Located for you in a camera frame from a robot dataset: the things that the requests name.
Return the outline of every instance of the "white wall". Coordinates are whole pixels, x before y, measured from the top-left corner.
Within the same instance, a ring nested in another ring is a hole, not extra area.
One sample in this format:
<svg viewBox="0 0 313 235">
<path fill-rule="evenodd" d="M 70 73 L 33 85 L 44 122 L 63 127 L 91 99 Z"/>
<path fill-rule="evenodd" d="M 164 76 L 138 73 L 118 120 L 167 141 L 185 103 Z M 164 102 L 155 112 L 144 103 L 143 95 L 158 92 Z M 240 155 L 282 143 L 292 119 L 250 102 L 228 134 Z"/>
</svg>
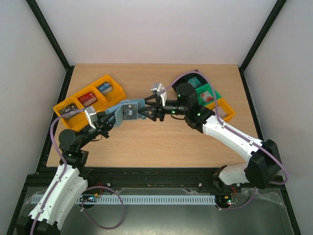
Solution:
<svg viewBox="0 0 313 235">
<path fill-rule="evenodd" d="M 287 1 L 246 71 L 261 128 L 278 143 L 301 232 L 313 223 L 313 1 Z"/>
<path fill-rule="evenodd" d="M 0 3 L 0 234 L 45 141 L 65 70 L 24 0 Z"/>
<path fill-rule="evenodd" d="M 70 64 L 241 64 L 276 0 L 37 0 Z"/>
</svg>

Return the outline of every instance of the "wooden table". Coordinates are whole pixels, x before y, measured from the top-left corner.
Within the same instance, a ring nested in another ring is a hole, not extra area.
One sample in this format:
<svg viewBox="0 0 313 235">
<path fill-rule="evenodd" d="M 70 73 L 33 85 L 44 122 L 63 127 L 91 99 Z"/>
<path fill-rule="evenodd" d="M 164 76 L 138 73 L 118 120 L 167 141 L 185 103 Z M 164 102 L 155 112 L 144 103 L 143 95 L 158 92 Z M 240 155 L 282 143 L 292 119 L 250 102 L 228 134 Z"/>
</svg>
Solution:
<svg viewBox="0 0 313 235">
<path fill-rule="evenodd" d="M 208 76 L 215 89 L 236 111 L 230 124 L 257 137 L 252 115 L 236 65 L 160 65 L 160 64 L 77 64 L 67 95 L 109 74 L 124 89 L 127 99 L 151 95 L 154 82 L 165 87 L 184 72 L 198 69 Z M 167 92 L 175 99 L 174 90 Z M 60 122 L 56 140 L 64 130 Z M 185 121 L 166 116 L 164 122 L 124 121 L 109 133 L 108 139 L 90 142 L 86 166 L 96 167 L 220 167 L 241 164 L 244 160 L 218 140 L 192 130 Z M 47 166 L 59 165 L 54 148 Z"/>
</svg>

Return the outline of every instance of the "purple cable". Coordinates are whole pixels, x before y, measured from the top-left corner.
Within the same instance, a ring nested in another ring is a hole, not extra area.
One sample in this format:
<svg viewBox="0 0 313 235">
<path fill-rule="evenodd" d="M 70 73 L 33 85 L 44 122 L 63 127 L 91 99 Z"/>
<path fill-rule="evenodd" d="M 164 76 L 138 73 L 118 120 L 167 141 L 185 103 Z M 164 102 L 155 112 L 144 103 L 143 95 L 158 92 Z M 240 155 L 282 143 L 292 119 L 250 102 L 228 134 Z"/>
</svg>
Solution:
<svg viewBox="0 0 313 235">
<path fill-rule="evenodd" d="M 122 205 L 122 210 L 123 210 L 122 217 L 121 217 L 120 221 L 119 221 L 115 226 L 113 226 L 113 227 L 104 227 L 104 226 L 101 226 L 100 224 L 97 224 L 97 223 L 87 214 L 87 212 L 86 212 L 86 210 L 85 210 L 85 208 L 84 208 L 84 202 L 85 202 L 85 200 L 83 200 L 83 202 L 82 202 L 82 212 L 85 214 L 85 216 L 87 216 L 87 218 L 90 220 L 91 223 L 93 223 L 94 225 L 96 225 L 96 226 L 99 227 L 100 229 L 106 229 L 106 230 L 116 229 L 117 227 L 119 227 L 119 226 L 123 223 L 123 221 L 124 221 L 124 219 L 125 219 L 125 216 L 126 216 L 126 212 L 125 212 L 125 207 L 124 207 L 123 199 L 122 199 L 121 196 L 120 196 L 117 192 L 115 192 L 113 189 L 108 188 L 108 187 L 104 187 L 104 186 L 93 186 L 93 187 L 90 187 L 90 188 L 86 189 L 85 192 L 88 191 L 88 190 L 94 189 L 94 188 L 102 188 L 102 189 L 109 190 L 109 191 L 111 191 L 112 193 L 114 193 L 114 194 L 118 197 L 118 199 L 120 200 L 121 205 Z"/>
<path fill-rule="evenodd" d="M 67 114 L 63 114 L 63 115 L 57 117 L 56 119 L 54 119 L 54 121 L 52 122 L 52 124 L 50 126 L 50 138 L 51 138 L 52 144 L 53 144 L 55 150 L 57 151 L 57 153 L 59 154 L 60 158 L 62 159 L 62 161 L 64 163 L 64 169 L 63 169 L 63 171 L 62 171 L 62 173 L 60 174 L 60 177 L 59 177 L 60 180 L 62 179 L 63 175 L 65 174 L 65 171 L 67 170 L 67 162 L 66 162 L 65 158 L 63 157 L 62 153 L 60 152 L 60 150 L 59 150 L 59 148 L 58 148 L 58 146 L 57 146 L 57 144 L 55 142 L 54 135 L 53 135 L 53 127 L 57 123 L 57 121 L 60 120 L 61 118 L 64 118 L 64 117 L 69 116 L 69 115 L 77 114 L 77 113 L 80 113 L 82 111 L 83 111 L 82 109 L 78 109 L 78 110 L 75 110 L 75 111 L 71 111 L 71 112 L 69 112 Z M 43 203 L 42 203 L 42 205 L 40 207 L 41 210 L 44 209 L 44 207 L 45 207 L 45 205 L 46 205 L 50 195 L 52 194 L 53 190 L 55 189 L 55 187 L 57 186 L 58 183 L 59 183 L 59 181 L 56 181 L 54 183 L 54 185 L 51 187 L 50 191 L 48 192 L 47 196 L 45 197 L 45 199 L 44 199 L 44 201 L 43 201 Z M 34 234 L 35 225 L 36 225 L 36 223 L 38 221 L 38 218 L 39 218 L 40 214 L 41 213 L 38 212 L 38 214 L 36 215 L 36 217 L 34 219 L 34 222 L 33 222 L 32 226 L 31 226 L 31 229 L 30 229 L 30 235 Z"/>
<path fill-rule="evenodd" d="M 218 109 L 218 104 L 217 104 L 217 98 L 216 98 L 216 94 L 215 94 L 215 89 L 212 85 L 212 83 L 210 82 L 210 80 L 201 72 L 199 71 L 189 71 L 189 72 L 186 72 L 184 74 L 182 74 L 181 76 L 179 76 L 178 78 L 176 78 L 167 88 L 165 88 L 163 91 L 161 91 L 159 94 L 162 94 L 164 92 L 166 92 L 167 90 L 169 90 L 175 82 L 177 82 L 179 79 L 181 79 L 182 77 L 184 77 L 185 75 L 187 74 L 190 74 L 190 73 L 196 73 L 196 74 L 199 74 L 201 75 L 207 82 L 208 84 L 210 85 L 211 89 L 212 89 L 212 92 L 213 92 L 213 96 L 214 96 L 214 103 L 215 103 L 215 113 L 216 113 L 216 118 L 218 120 L 218 122 L 220 123 L 220 125 L 223 126 L 223 122 L 219 116 L 219 109 Z M 245 140 L 246 142 L 250 142 L 250 140 L 248 138 L 246 138 L 245 136 L 241 135 L 240 133 L 238 133 L 237 131 L 233 130 L 232 128 L 228 127 L 228 125 L 226 124 L 224 126 L 224 128 L 228 131 L 230 131 L 231 133 L 235 134 L 236 136 L 242 138 L 243 140 Z M 270 183 L 271 184 L 275 184 L 275 185 L 284 185 L 285 183 L 287 183 L 287 181 L 289 180 L 289 175 L 287 173 L 287 170 L 285 169 L 285 167 L 271 154 L 269 153 L 266 149 L 264 149 L 263 147 L 257 145 L 256 143 L 252 143 L 252 145 L 254 145 L 255 147 L 257 147 L 258 149 L 260 149 L 261 151 L 263 151 L 264 153 L 266 153 L 281 169 L 282 171 L 284 172 L 284 175 L 285 175 L 285 180 L 283 182 L 275 182 L 275 181 L 271 181 Z"/>
<path fill-rule="evenodd" d="M 244 206 L 246 206 L 247 204 L 249 204 L 252 199 L 254 198 L 254 195 L 256 193 L 256 188 L 254 188 L 253 192 L 252 192 L 252 195 L 251 197 L 249 198 L 249 200 L 247 200 L 245 203 L 243 203 L 241 206 L 238 206 L 238 207 L 234 207 L 234 208 L 220 208 L 219 205 L 216 204 L 216 207 L 219 209 L 219 210 L 222 210 L 222 211 L 232 211 L 232 210 L 236 210 L 236 209 L 240 209 Z"/>
</svg>

